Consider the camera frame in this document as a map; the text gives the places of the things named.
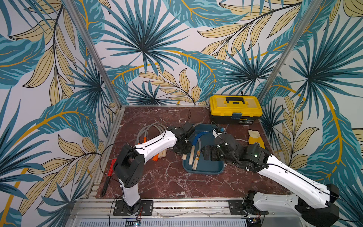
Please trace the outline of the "blue blade wooden sickle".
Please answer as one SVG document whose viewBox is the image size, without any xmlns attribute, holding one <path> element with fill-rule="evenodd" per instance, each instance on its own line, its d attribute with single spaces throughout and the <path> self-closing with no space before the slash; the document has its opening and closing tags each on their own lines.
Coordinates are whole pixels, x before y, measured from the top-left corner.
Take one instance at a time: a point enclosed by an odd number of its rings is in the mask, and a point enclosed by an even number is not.
<svg viewBox="0 0 363 227">
<path fill-rule="evenodd" d="M 203 151 L 203 141 L 205 139 L 205 136 L 206 135 L 209 135 L 209 132 L 206 132 L 206 131 L 202 131 L 202 132 L 199 132 L 197 133 L 193 140 L 192 140 L 192 148 L 191 148 L 191 153 L 190 153 L 190 157 L 189 157 L 189 161 L 188 161 L 188 164 L 189 165 L 193 165 L 194 163 L 194 160 L 195 160 L 195 157 L 196 157 L 196 154 L 197 154 L 197 151 L 198 151 L 198 138 L 200 138 L 201 140 L 201 152 Z"/>
</svg>

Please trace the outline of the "wooden sickle yellow label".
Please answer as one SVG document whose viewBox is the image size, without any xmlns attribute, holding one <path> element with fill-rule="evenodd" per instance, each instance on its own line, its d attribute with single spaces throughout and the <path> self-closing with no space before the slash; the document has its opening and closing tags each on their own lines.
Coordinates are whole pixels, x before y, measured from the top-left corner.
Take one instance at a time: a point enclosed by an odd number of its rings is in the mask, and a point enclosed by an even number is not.
<svg viewBox="0 0 363 227">
<path fill-rule="evenodd" d="M 193 166 L 192 166 L 192 169 L 193 170 L 196 170 L 197 169 L 198 162 L 199 162 L 199 158 L 200 158 L 200 154 L 201 154 L 201 140 L 200 140 L 200 138 L 198 138 L 198 146 L 199 146 L 198 147 L 198 151 L 197 151 L 197 154 L 196 154 L 196 157 L 195 157 Z"/>
</svg>

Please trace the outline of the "teal plastic tray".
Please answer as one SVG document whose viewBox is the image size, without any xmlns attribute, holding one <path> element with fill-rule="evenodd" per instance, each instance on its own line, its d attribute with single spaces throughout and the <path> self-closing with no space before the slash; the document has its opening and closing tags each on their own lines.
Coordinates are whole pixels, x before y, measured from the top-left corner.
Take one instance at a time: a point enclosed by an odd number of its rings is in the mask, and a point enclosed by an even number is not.
<svg viewBox="0 0 363 227">
<path fill-rule="evenodd" d="M 209 132 L 209 134 L 213 135 L 213 129 L 216 128 L 215 125 L 210 124 L 199 124 L 195 127 L 194 134 L 189 138 L 189 141 L 192 142 L 194 136 L 202 131 Z M 203 154 L 201 152 L 200 159 L 198 162 L 198 166 L 196 170 L 192 169 L 192 166 L 188 164 L 190 153 L 187 154 L 187 159 L 182 161 L 182 166 L 184 170 L 188 173 L 193 174 L 201 174 L 201 175 L 219 175 L 224 171 L 224 163 L 223 161 L 207 161 L 204 159 Z"/>
</svg>

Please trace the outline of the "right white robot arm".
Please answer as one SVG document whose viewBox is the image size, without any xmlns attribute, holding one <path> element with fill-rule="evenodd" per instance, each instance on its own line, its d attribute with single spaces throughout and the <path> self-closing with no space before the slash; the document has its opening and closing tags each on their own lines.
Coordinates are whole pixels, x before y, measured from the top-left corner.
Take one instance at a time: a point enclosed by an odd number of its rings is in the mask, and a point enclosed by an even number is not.
<svg viewBox="0 0 363 227">
<path fill-rule="evenodd" d="M 211 161 L 223 161 L 245 171 L 267 177 L 291 192 L 291 195 L 271 195 L 249 191 L 237 212 L 265 215 L 282 212 L 300 216 L 315 227 L 331 227 L 339 219 L 339 189 L 333 184 L 321 184 L 285 165 L 258 143 L 242 145 L 232 135 L 218 133 L 207 139 Z"/>
</svg>

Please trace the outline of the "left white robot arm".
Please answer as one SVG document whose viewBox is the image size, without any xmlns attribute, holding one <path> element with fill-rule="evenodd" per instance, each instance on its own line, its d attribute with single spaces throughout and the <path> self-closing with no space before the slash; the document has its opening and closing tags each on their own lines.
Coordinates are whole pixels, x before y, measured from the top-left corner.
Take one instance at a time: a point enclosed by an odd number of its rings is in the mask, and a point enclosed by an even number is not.
<svg viewBox="0 0 363 227">
<path fill-rule="evenodd" d="M 113 166 L 113 171 L 121 184 L 123 201 L 128 207 L 133 208 L 140 204 L 138 182 L 143 175 L 144 165 L 154 156 L 169 148 L 182 154 L 194 131 L 193 124 L 186 122 L 181 127 L 167 127 L 159 136 L 145 143 L 123 146 Z"/>
</svg>

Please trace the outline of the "yellow work glove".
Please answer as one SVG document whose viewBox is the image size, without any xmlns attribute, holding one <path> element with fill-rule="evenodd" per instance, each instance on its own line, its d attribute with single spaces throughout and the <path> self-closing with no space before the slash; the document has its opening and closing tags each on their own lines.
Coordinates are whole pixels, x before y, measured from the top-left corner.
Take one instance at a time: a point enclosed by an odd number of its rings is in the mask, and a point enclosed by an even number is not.
<svg viewBox="0 0 363 227">
<path fill-rule="evenodd" d="M 265 149 L 265 144 L 263 142 L 263 139 L 262 139 L 259 131 L 248 130 L 248 134 L 249 134 L 249 138 L 248 138 L 249 145 L 255 144 L 255 145 L 258 145 L 258 146 L 262 147 L 263 149 Z"/>
</svg>

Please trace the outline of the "yellow black toolbox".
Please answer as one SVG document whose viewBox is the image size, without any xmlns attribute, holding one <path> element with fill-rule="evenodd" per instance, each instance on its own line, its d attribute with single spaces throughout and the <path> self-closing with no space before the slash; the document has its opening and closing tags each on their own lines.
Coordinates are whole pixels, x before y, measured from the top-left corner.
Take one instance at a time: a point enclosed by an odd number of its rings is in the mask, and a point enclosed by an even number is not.
<svg viewBox="0 0 363 227">
<path fill-rule="evenodd" d="M 214 95 L 209 98 L 210 118 L 217 124 L 251 125 L 263 111 L 254 96 Z"/>
</svg>

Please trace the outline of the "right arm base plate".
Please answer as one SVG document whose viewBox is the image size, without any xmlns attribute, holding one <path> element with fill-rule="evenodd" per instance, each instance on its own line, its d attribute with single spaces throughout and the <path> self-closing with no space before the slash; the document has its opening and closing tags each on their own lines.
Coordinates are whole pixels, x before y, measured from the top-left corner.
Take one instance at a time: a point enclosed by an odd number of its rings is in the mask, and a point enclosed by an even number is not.
<svg viewBox="0 0 363 227">
<path fill-rule="evenodd" d="M 251 201 L 245 200 L 228 200 L 228 206 L 231 215 L 268 215 L 268 211 L 258 210 Z"/>
</svg>

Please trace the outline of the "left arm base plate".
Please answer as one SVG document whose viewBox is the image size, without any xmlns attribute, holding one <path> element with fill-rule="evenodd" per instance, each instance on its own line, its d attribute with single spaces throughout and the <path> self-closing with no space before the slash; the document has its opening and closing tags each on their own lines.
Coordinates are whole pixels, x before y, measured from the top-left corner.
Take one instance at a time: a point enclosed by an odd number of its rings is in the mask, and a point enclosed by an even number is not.
<svg viewBox="0 0 363 227">
<path fill-rule="evenodd" d="M 139 200 L 133 206 L 129 206 L 124 200 L 115 203 L 114 216 L 151 216 L 153 213 L 153 200 Z"/>
</svg>

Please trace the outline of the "front aluminium rail frame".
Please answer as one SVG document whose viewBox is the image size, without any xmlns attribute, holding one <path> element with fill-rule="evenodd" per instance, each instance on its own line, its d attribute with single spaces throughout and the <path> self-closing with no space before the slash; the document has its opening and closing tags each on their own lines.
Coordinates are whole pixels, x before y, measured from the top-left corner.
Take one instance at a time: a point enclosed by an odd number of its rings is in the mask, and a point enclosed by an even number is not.
<svg viewBox="0 0 363 227">
<path fill-rule="evenodd" d="M 266 215 L 231 215 L 228 199 L 153 199 L 152 214 L 115 216 L 111 199 L 81 199 L 76 202 L 67 227 L 308 227 L 294 214 L 271 211 Z"/>
</svg>

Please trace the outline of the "right aluminium corner post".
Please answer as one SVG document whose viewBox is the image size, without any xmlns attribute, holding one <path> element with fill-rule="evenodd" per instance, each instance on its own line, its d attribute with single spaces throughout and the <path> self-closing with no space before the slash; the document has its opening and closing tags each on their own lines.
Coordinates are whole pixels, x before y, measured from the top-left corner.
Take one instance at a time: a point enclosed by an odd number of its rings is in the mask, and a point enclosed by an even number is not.
<svg viewBox="0 0 363 227">
<path fill-rule="evenodd" d="M 279 54 L 279 59 L 271 74 L 265 81 L 264 86 L 258 93 L 259 101 L 262 101 L 266 96 L 268 89 L 277 77 L 281 67 L 296 46 L 301 36 L 304 34 L 321 3 L 322 1 L 303 1 L 298 16 L 296 16 L 291 28 L 282 34 L 278 39 L 276 39 L 274 42 L 275 46 L 269 49 L 271 53 Z"/>
</svg>

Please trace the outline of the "aluminium corner post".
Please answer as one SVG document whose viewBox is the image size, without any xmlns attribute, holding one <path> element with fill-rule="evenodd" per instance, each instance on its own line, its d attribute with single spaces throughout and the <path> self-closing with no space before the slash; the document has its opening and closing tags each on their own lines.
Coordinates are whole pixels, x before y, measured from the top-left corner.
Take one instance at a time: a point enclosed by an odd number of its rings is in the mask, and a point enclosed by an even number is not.
<svg viewBox="0 0 363 227">
<path fill-rule="evenodd" d="M 303 1 L 298 16 L 296 16 L 291 28 L 282 34 L 278 39 L 276 39 L 274 42 L 275 46 L 269 49 L 271 53 L 279 54 L 279 59 L 271 74 L 265 81 L 264 86 L 258 93 L 259 101 L 262 101 L 266 96 L 268 89 L 277 77 L 281 67 L 296 46 L 301 36 L 304 34 L 321 3 L 322 1 Z"/>
<path fill-rule="evenodd" d="M 111 80 L 107 74 L 107 71 L 101 61 L 101 58 L 99 57 L 97 50 L 95 48 L 95 45 L 91 39 L 91 36 L 86 28 L 86 24 L 83 22 L 82 18 L 81 18 L 81 14 L 79 12 L 79 10 L 76 7 L 76 4 L 74 1 L 71 0 L 65 0 L 63 1 L 67 10 L 69 11 L 69 14 L 71 16 L 71 18 L 73 19 L 73 22 L 76 26 L 76 28 L 78 29 L 78 31 L 80 32 L 80 36 L 82 37 L 86 48 L 89 50 L 90 56 L 92 57 L 94 63 L 96 64 L 97 69 L 100 72 L 100 75 L 102 77 L 102 79 L 105 82 L 106 87 L 108 88 L 111 98 L 112 100 L 115 102 L 116 106 L 118 109 L 122 108 L 122 104 L 118 98 L 118 95 L 116 94 L 112 84 L 111 84 Z"/>
</svg>

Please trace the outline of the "left aluminium corner post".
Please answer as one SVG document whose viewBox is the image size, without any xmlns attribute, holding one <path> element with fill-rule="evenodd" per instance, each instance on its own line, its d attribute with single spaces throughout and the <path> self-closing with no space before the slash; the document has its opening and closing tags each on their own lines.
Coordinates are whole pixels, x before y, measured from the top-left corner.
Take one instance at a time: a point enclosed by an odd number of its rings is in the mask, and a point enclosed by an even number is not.
<svg viewBox="0 0 363 227">
<path fill-rule="evenodd" d="M 122 104 L 118 98 L 118 95 L 116 94 L 112 84 L 111 84 L 111 80 L 107 74 L 107 71 L 101 61 L 101 58 L 99 57 L 97 50 L 95 48 L 95 45 L 91 39 L 91 36 L 86 28 L 86 24 L 83 22 L 82 18 L 81 18 L 81 14 L 79 12 L 79 10 L 76 7 L 76 4 L 74 1 L 71 0 L 65 0 L 63 1 L 67 10 L 69 11 L 69 14 L 71 16 L 71 18 L 73 19 L 73 22 L 76 26 L 76 28 L 78 29 L 78 31 L 80 32 L 80 36 L 82 37 L 86 48 L 89 50 L 90 56 L 92 57 L 94 63 L 96 64 L 97 69 L 100 72 L 100 75 L 102 77 L 102 79 L 105 82 L 106 87 L 108 88 L 111 98 L 112 100 L 115 102 L 116 106 L 118 109 L 122 108 Z"/>
</svg>

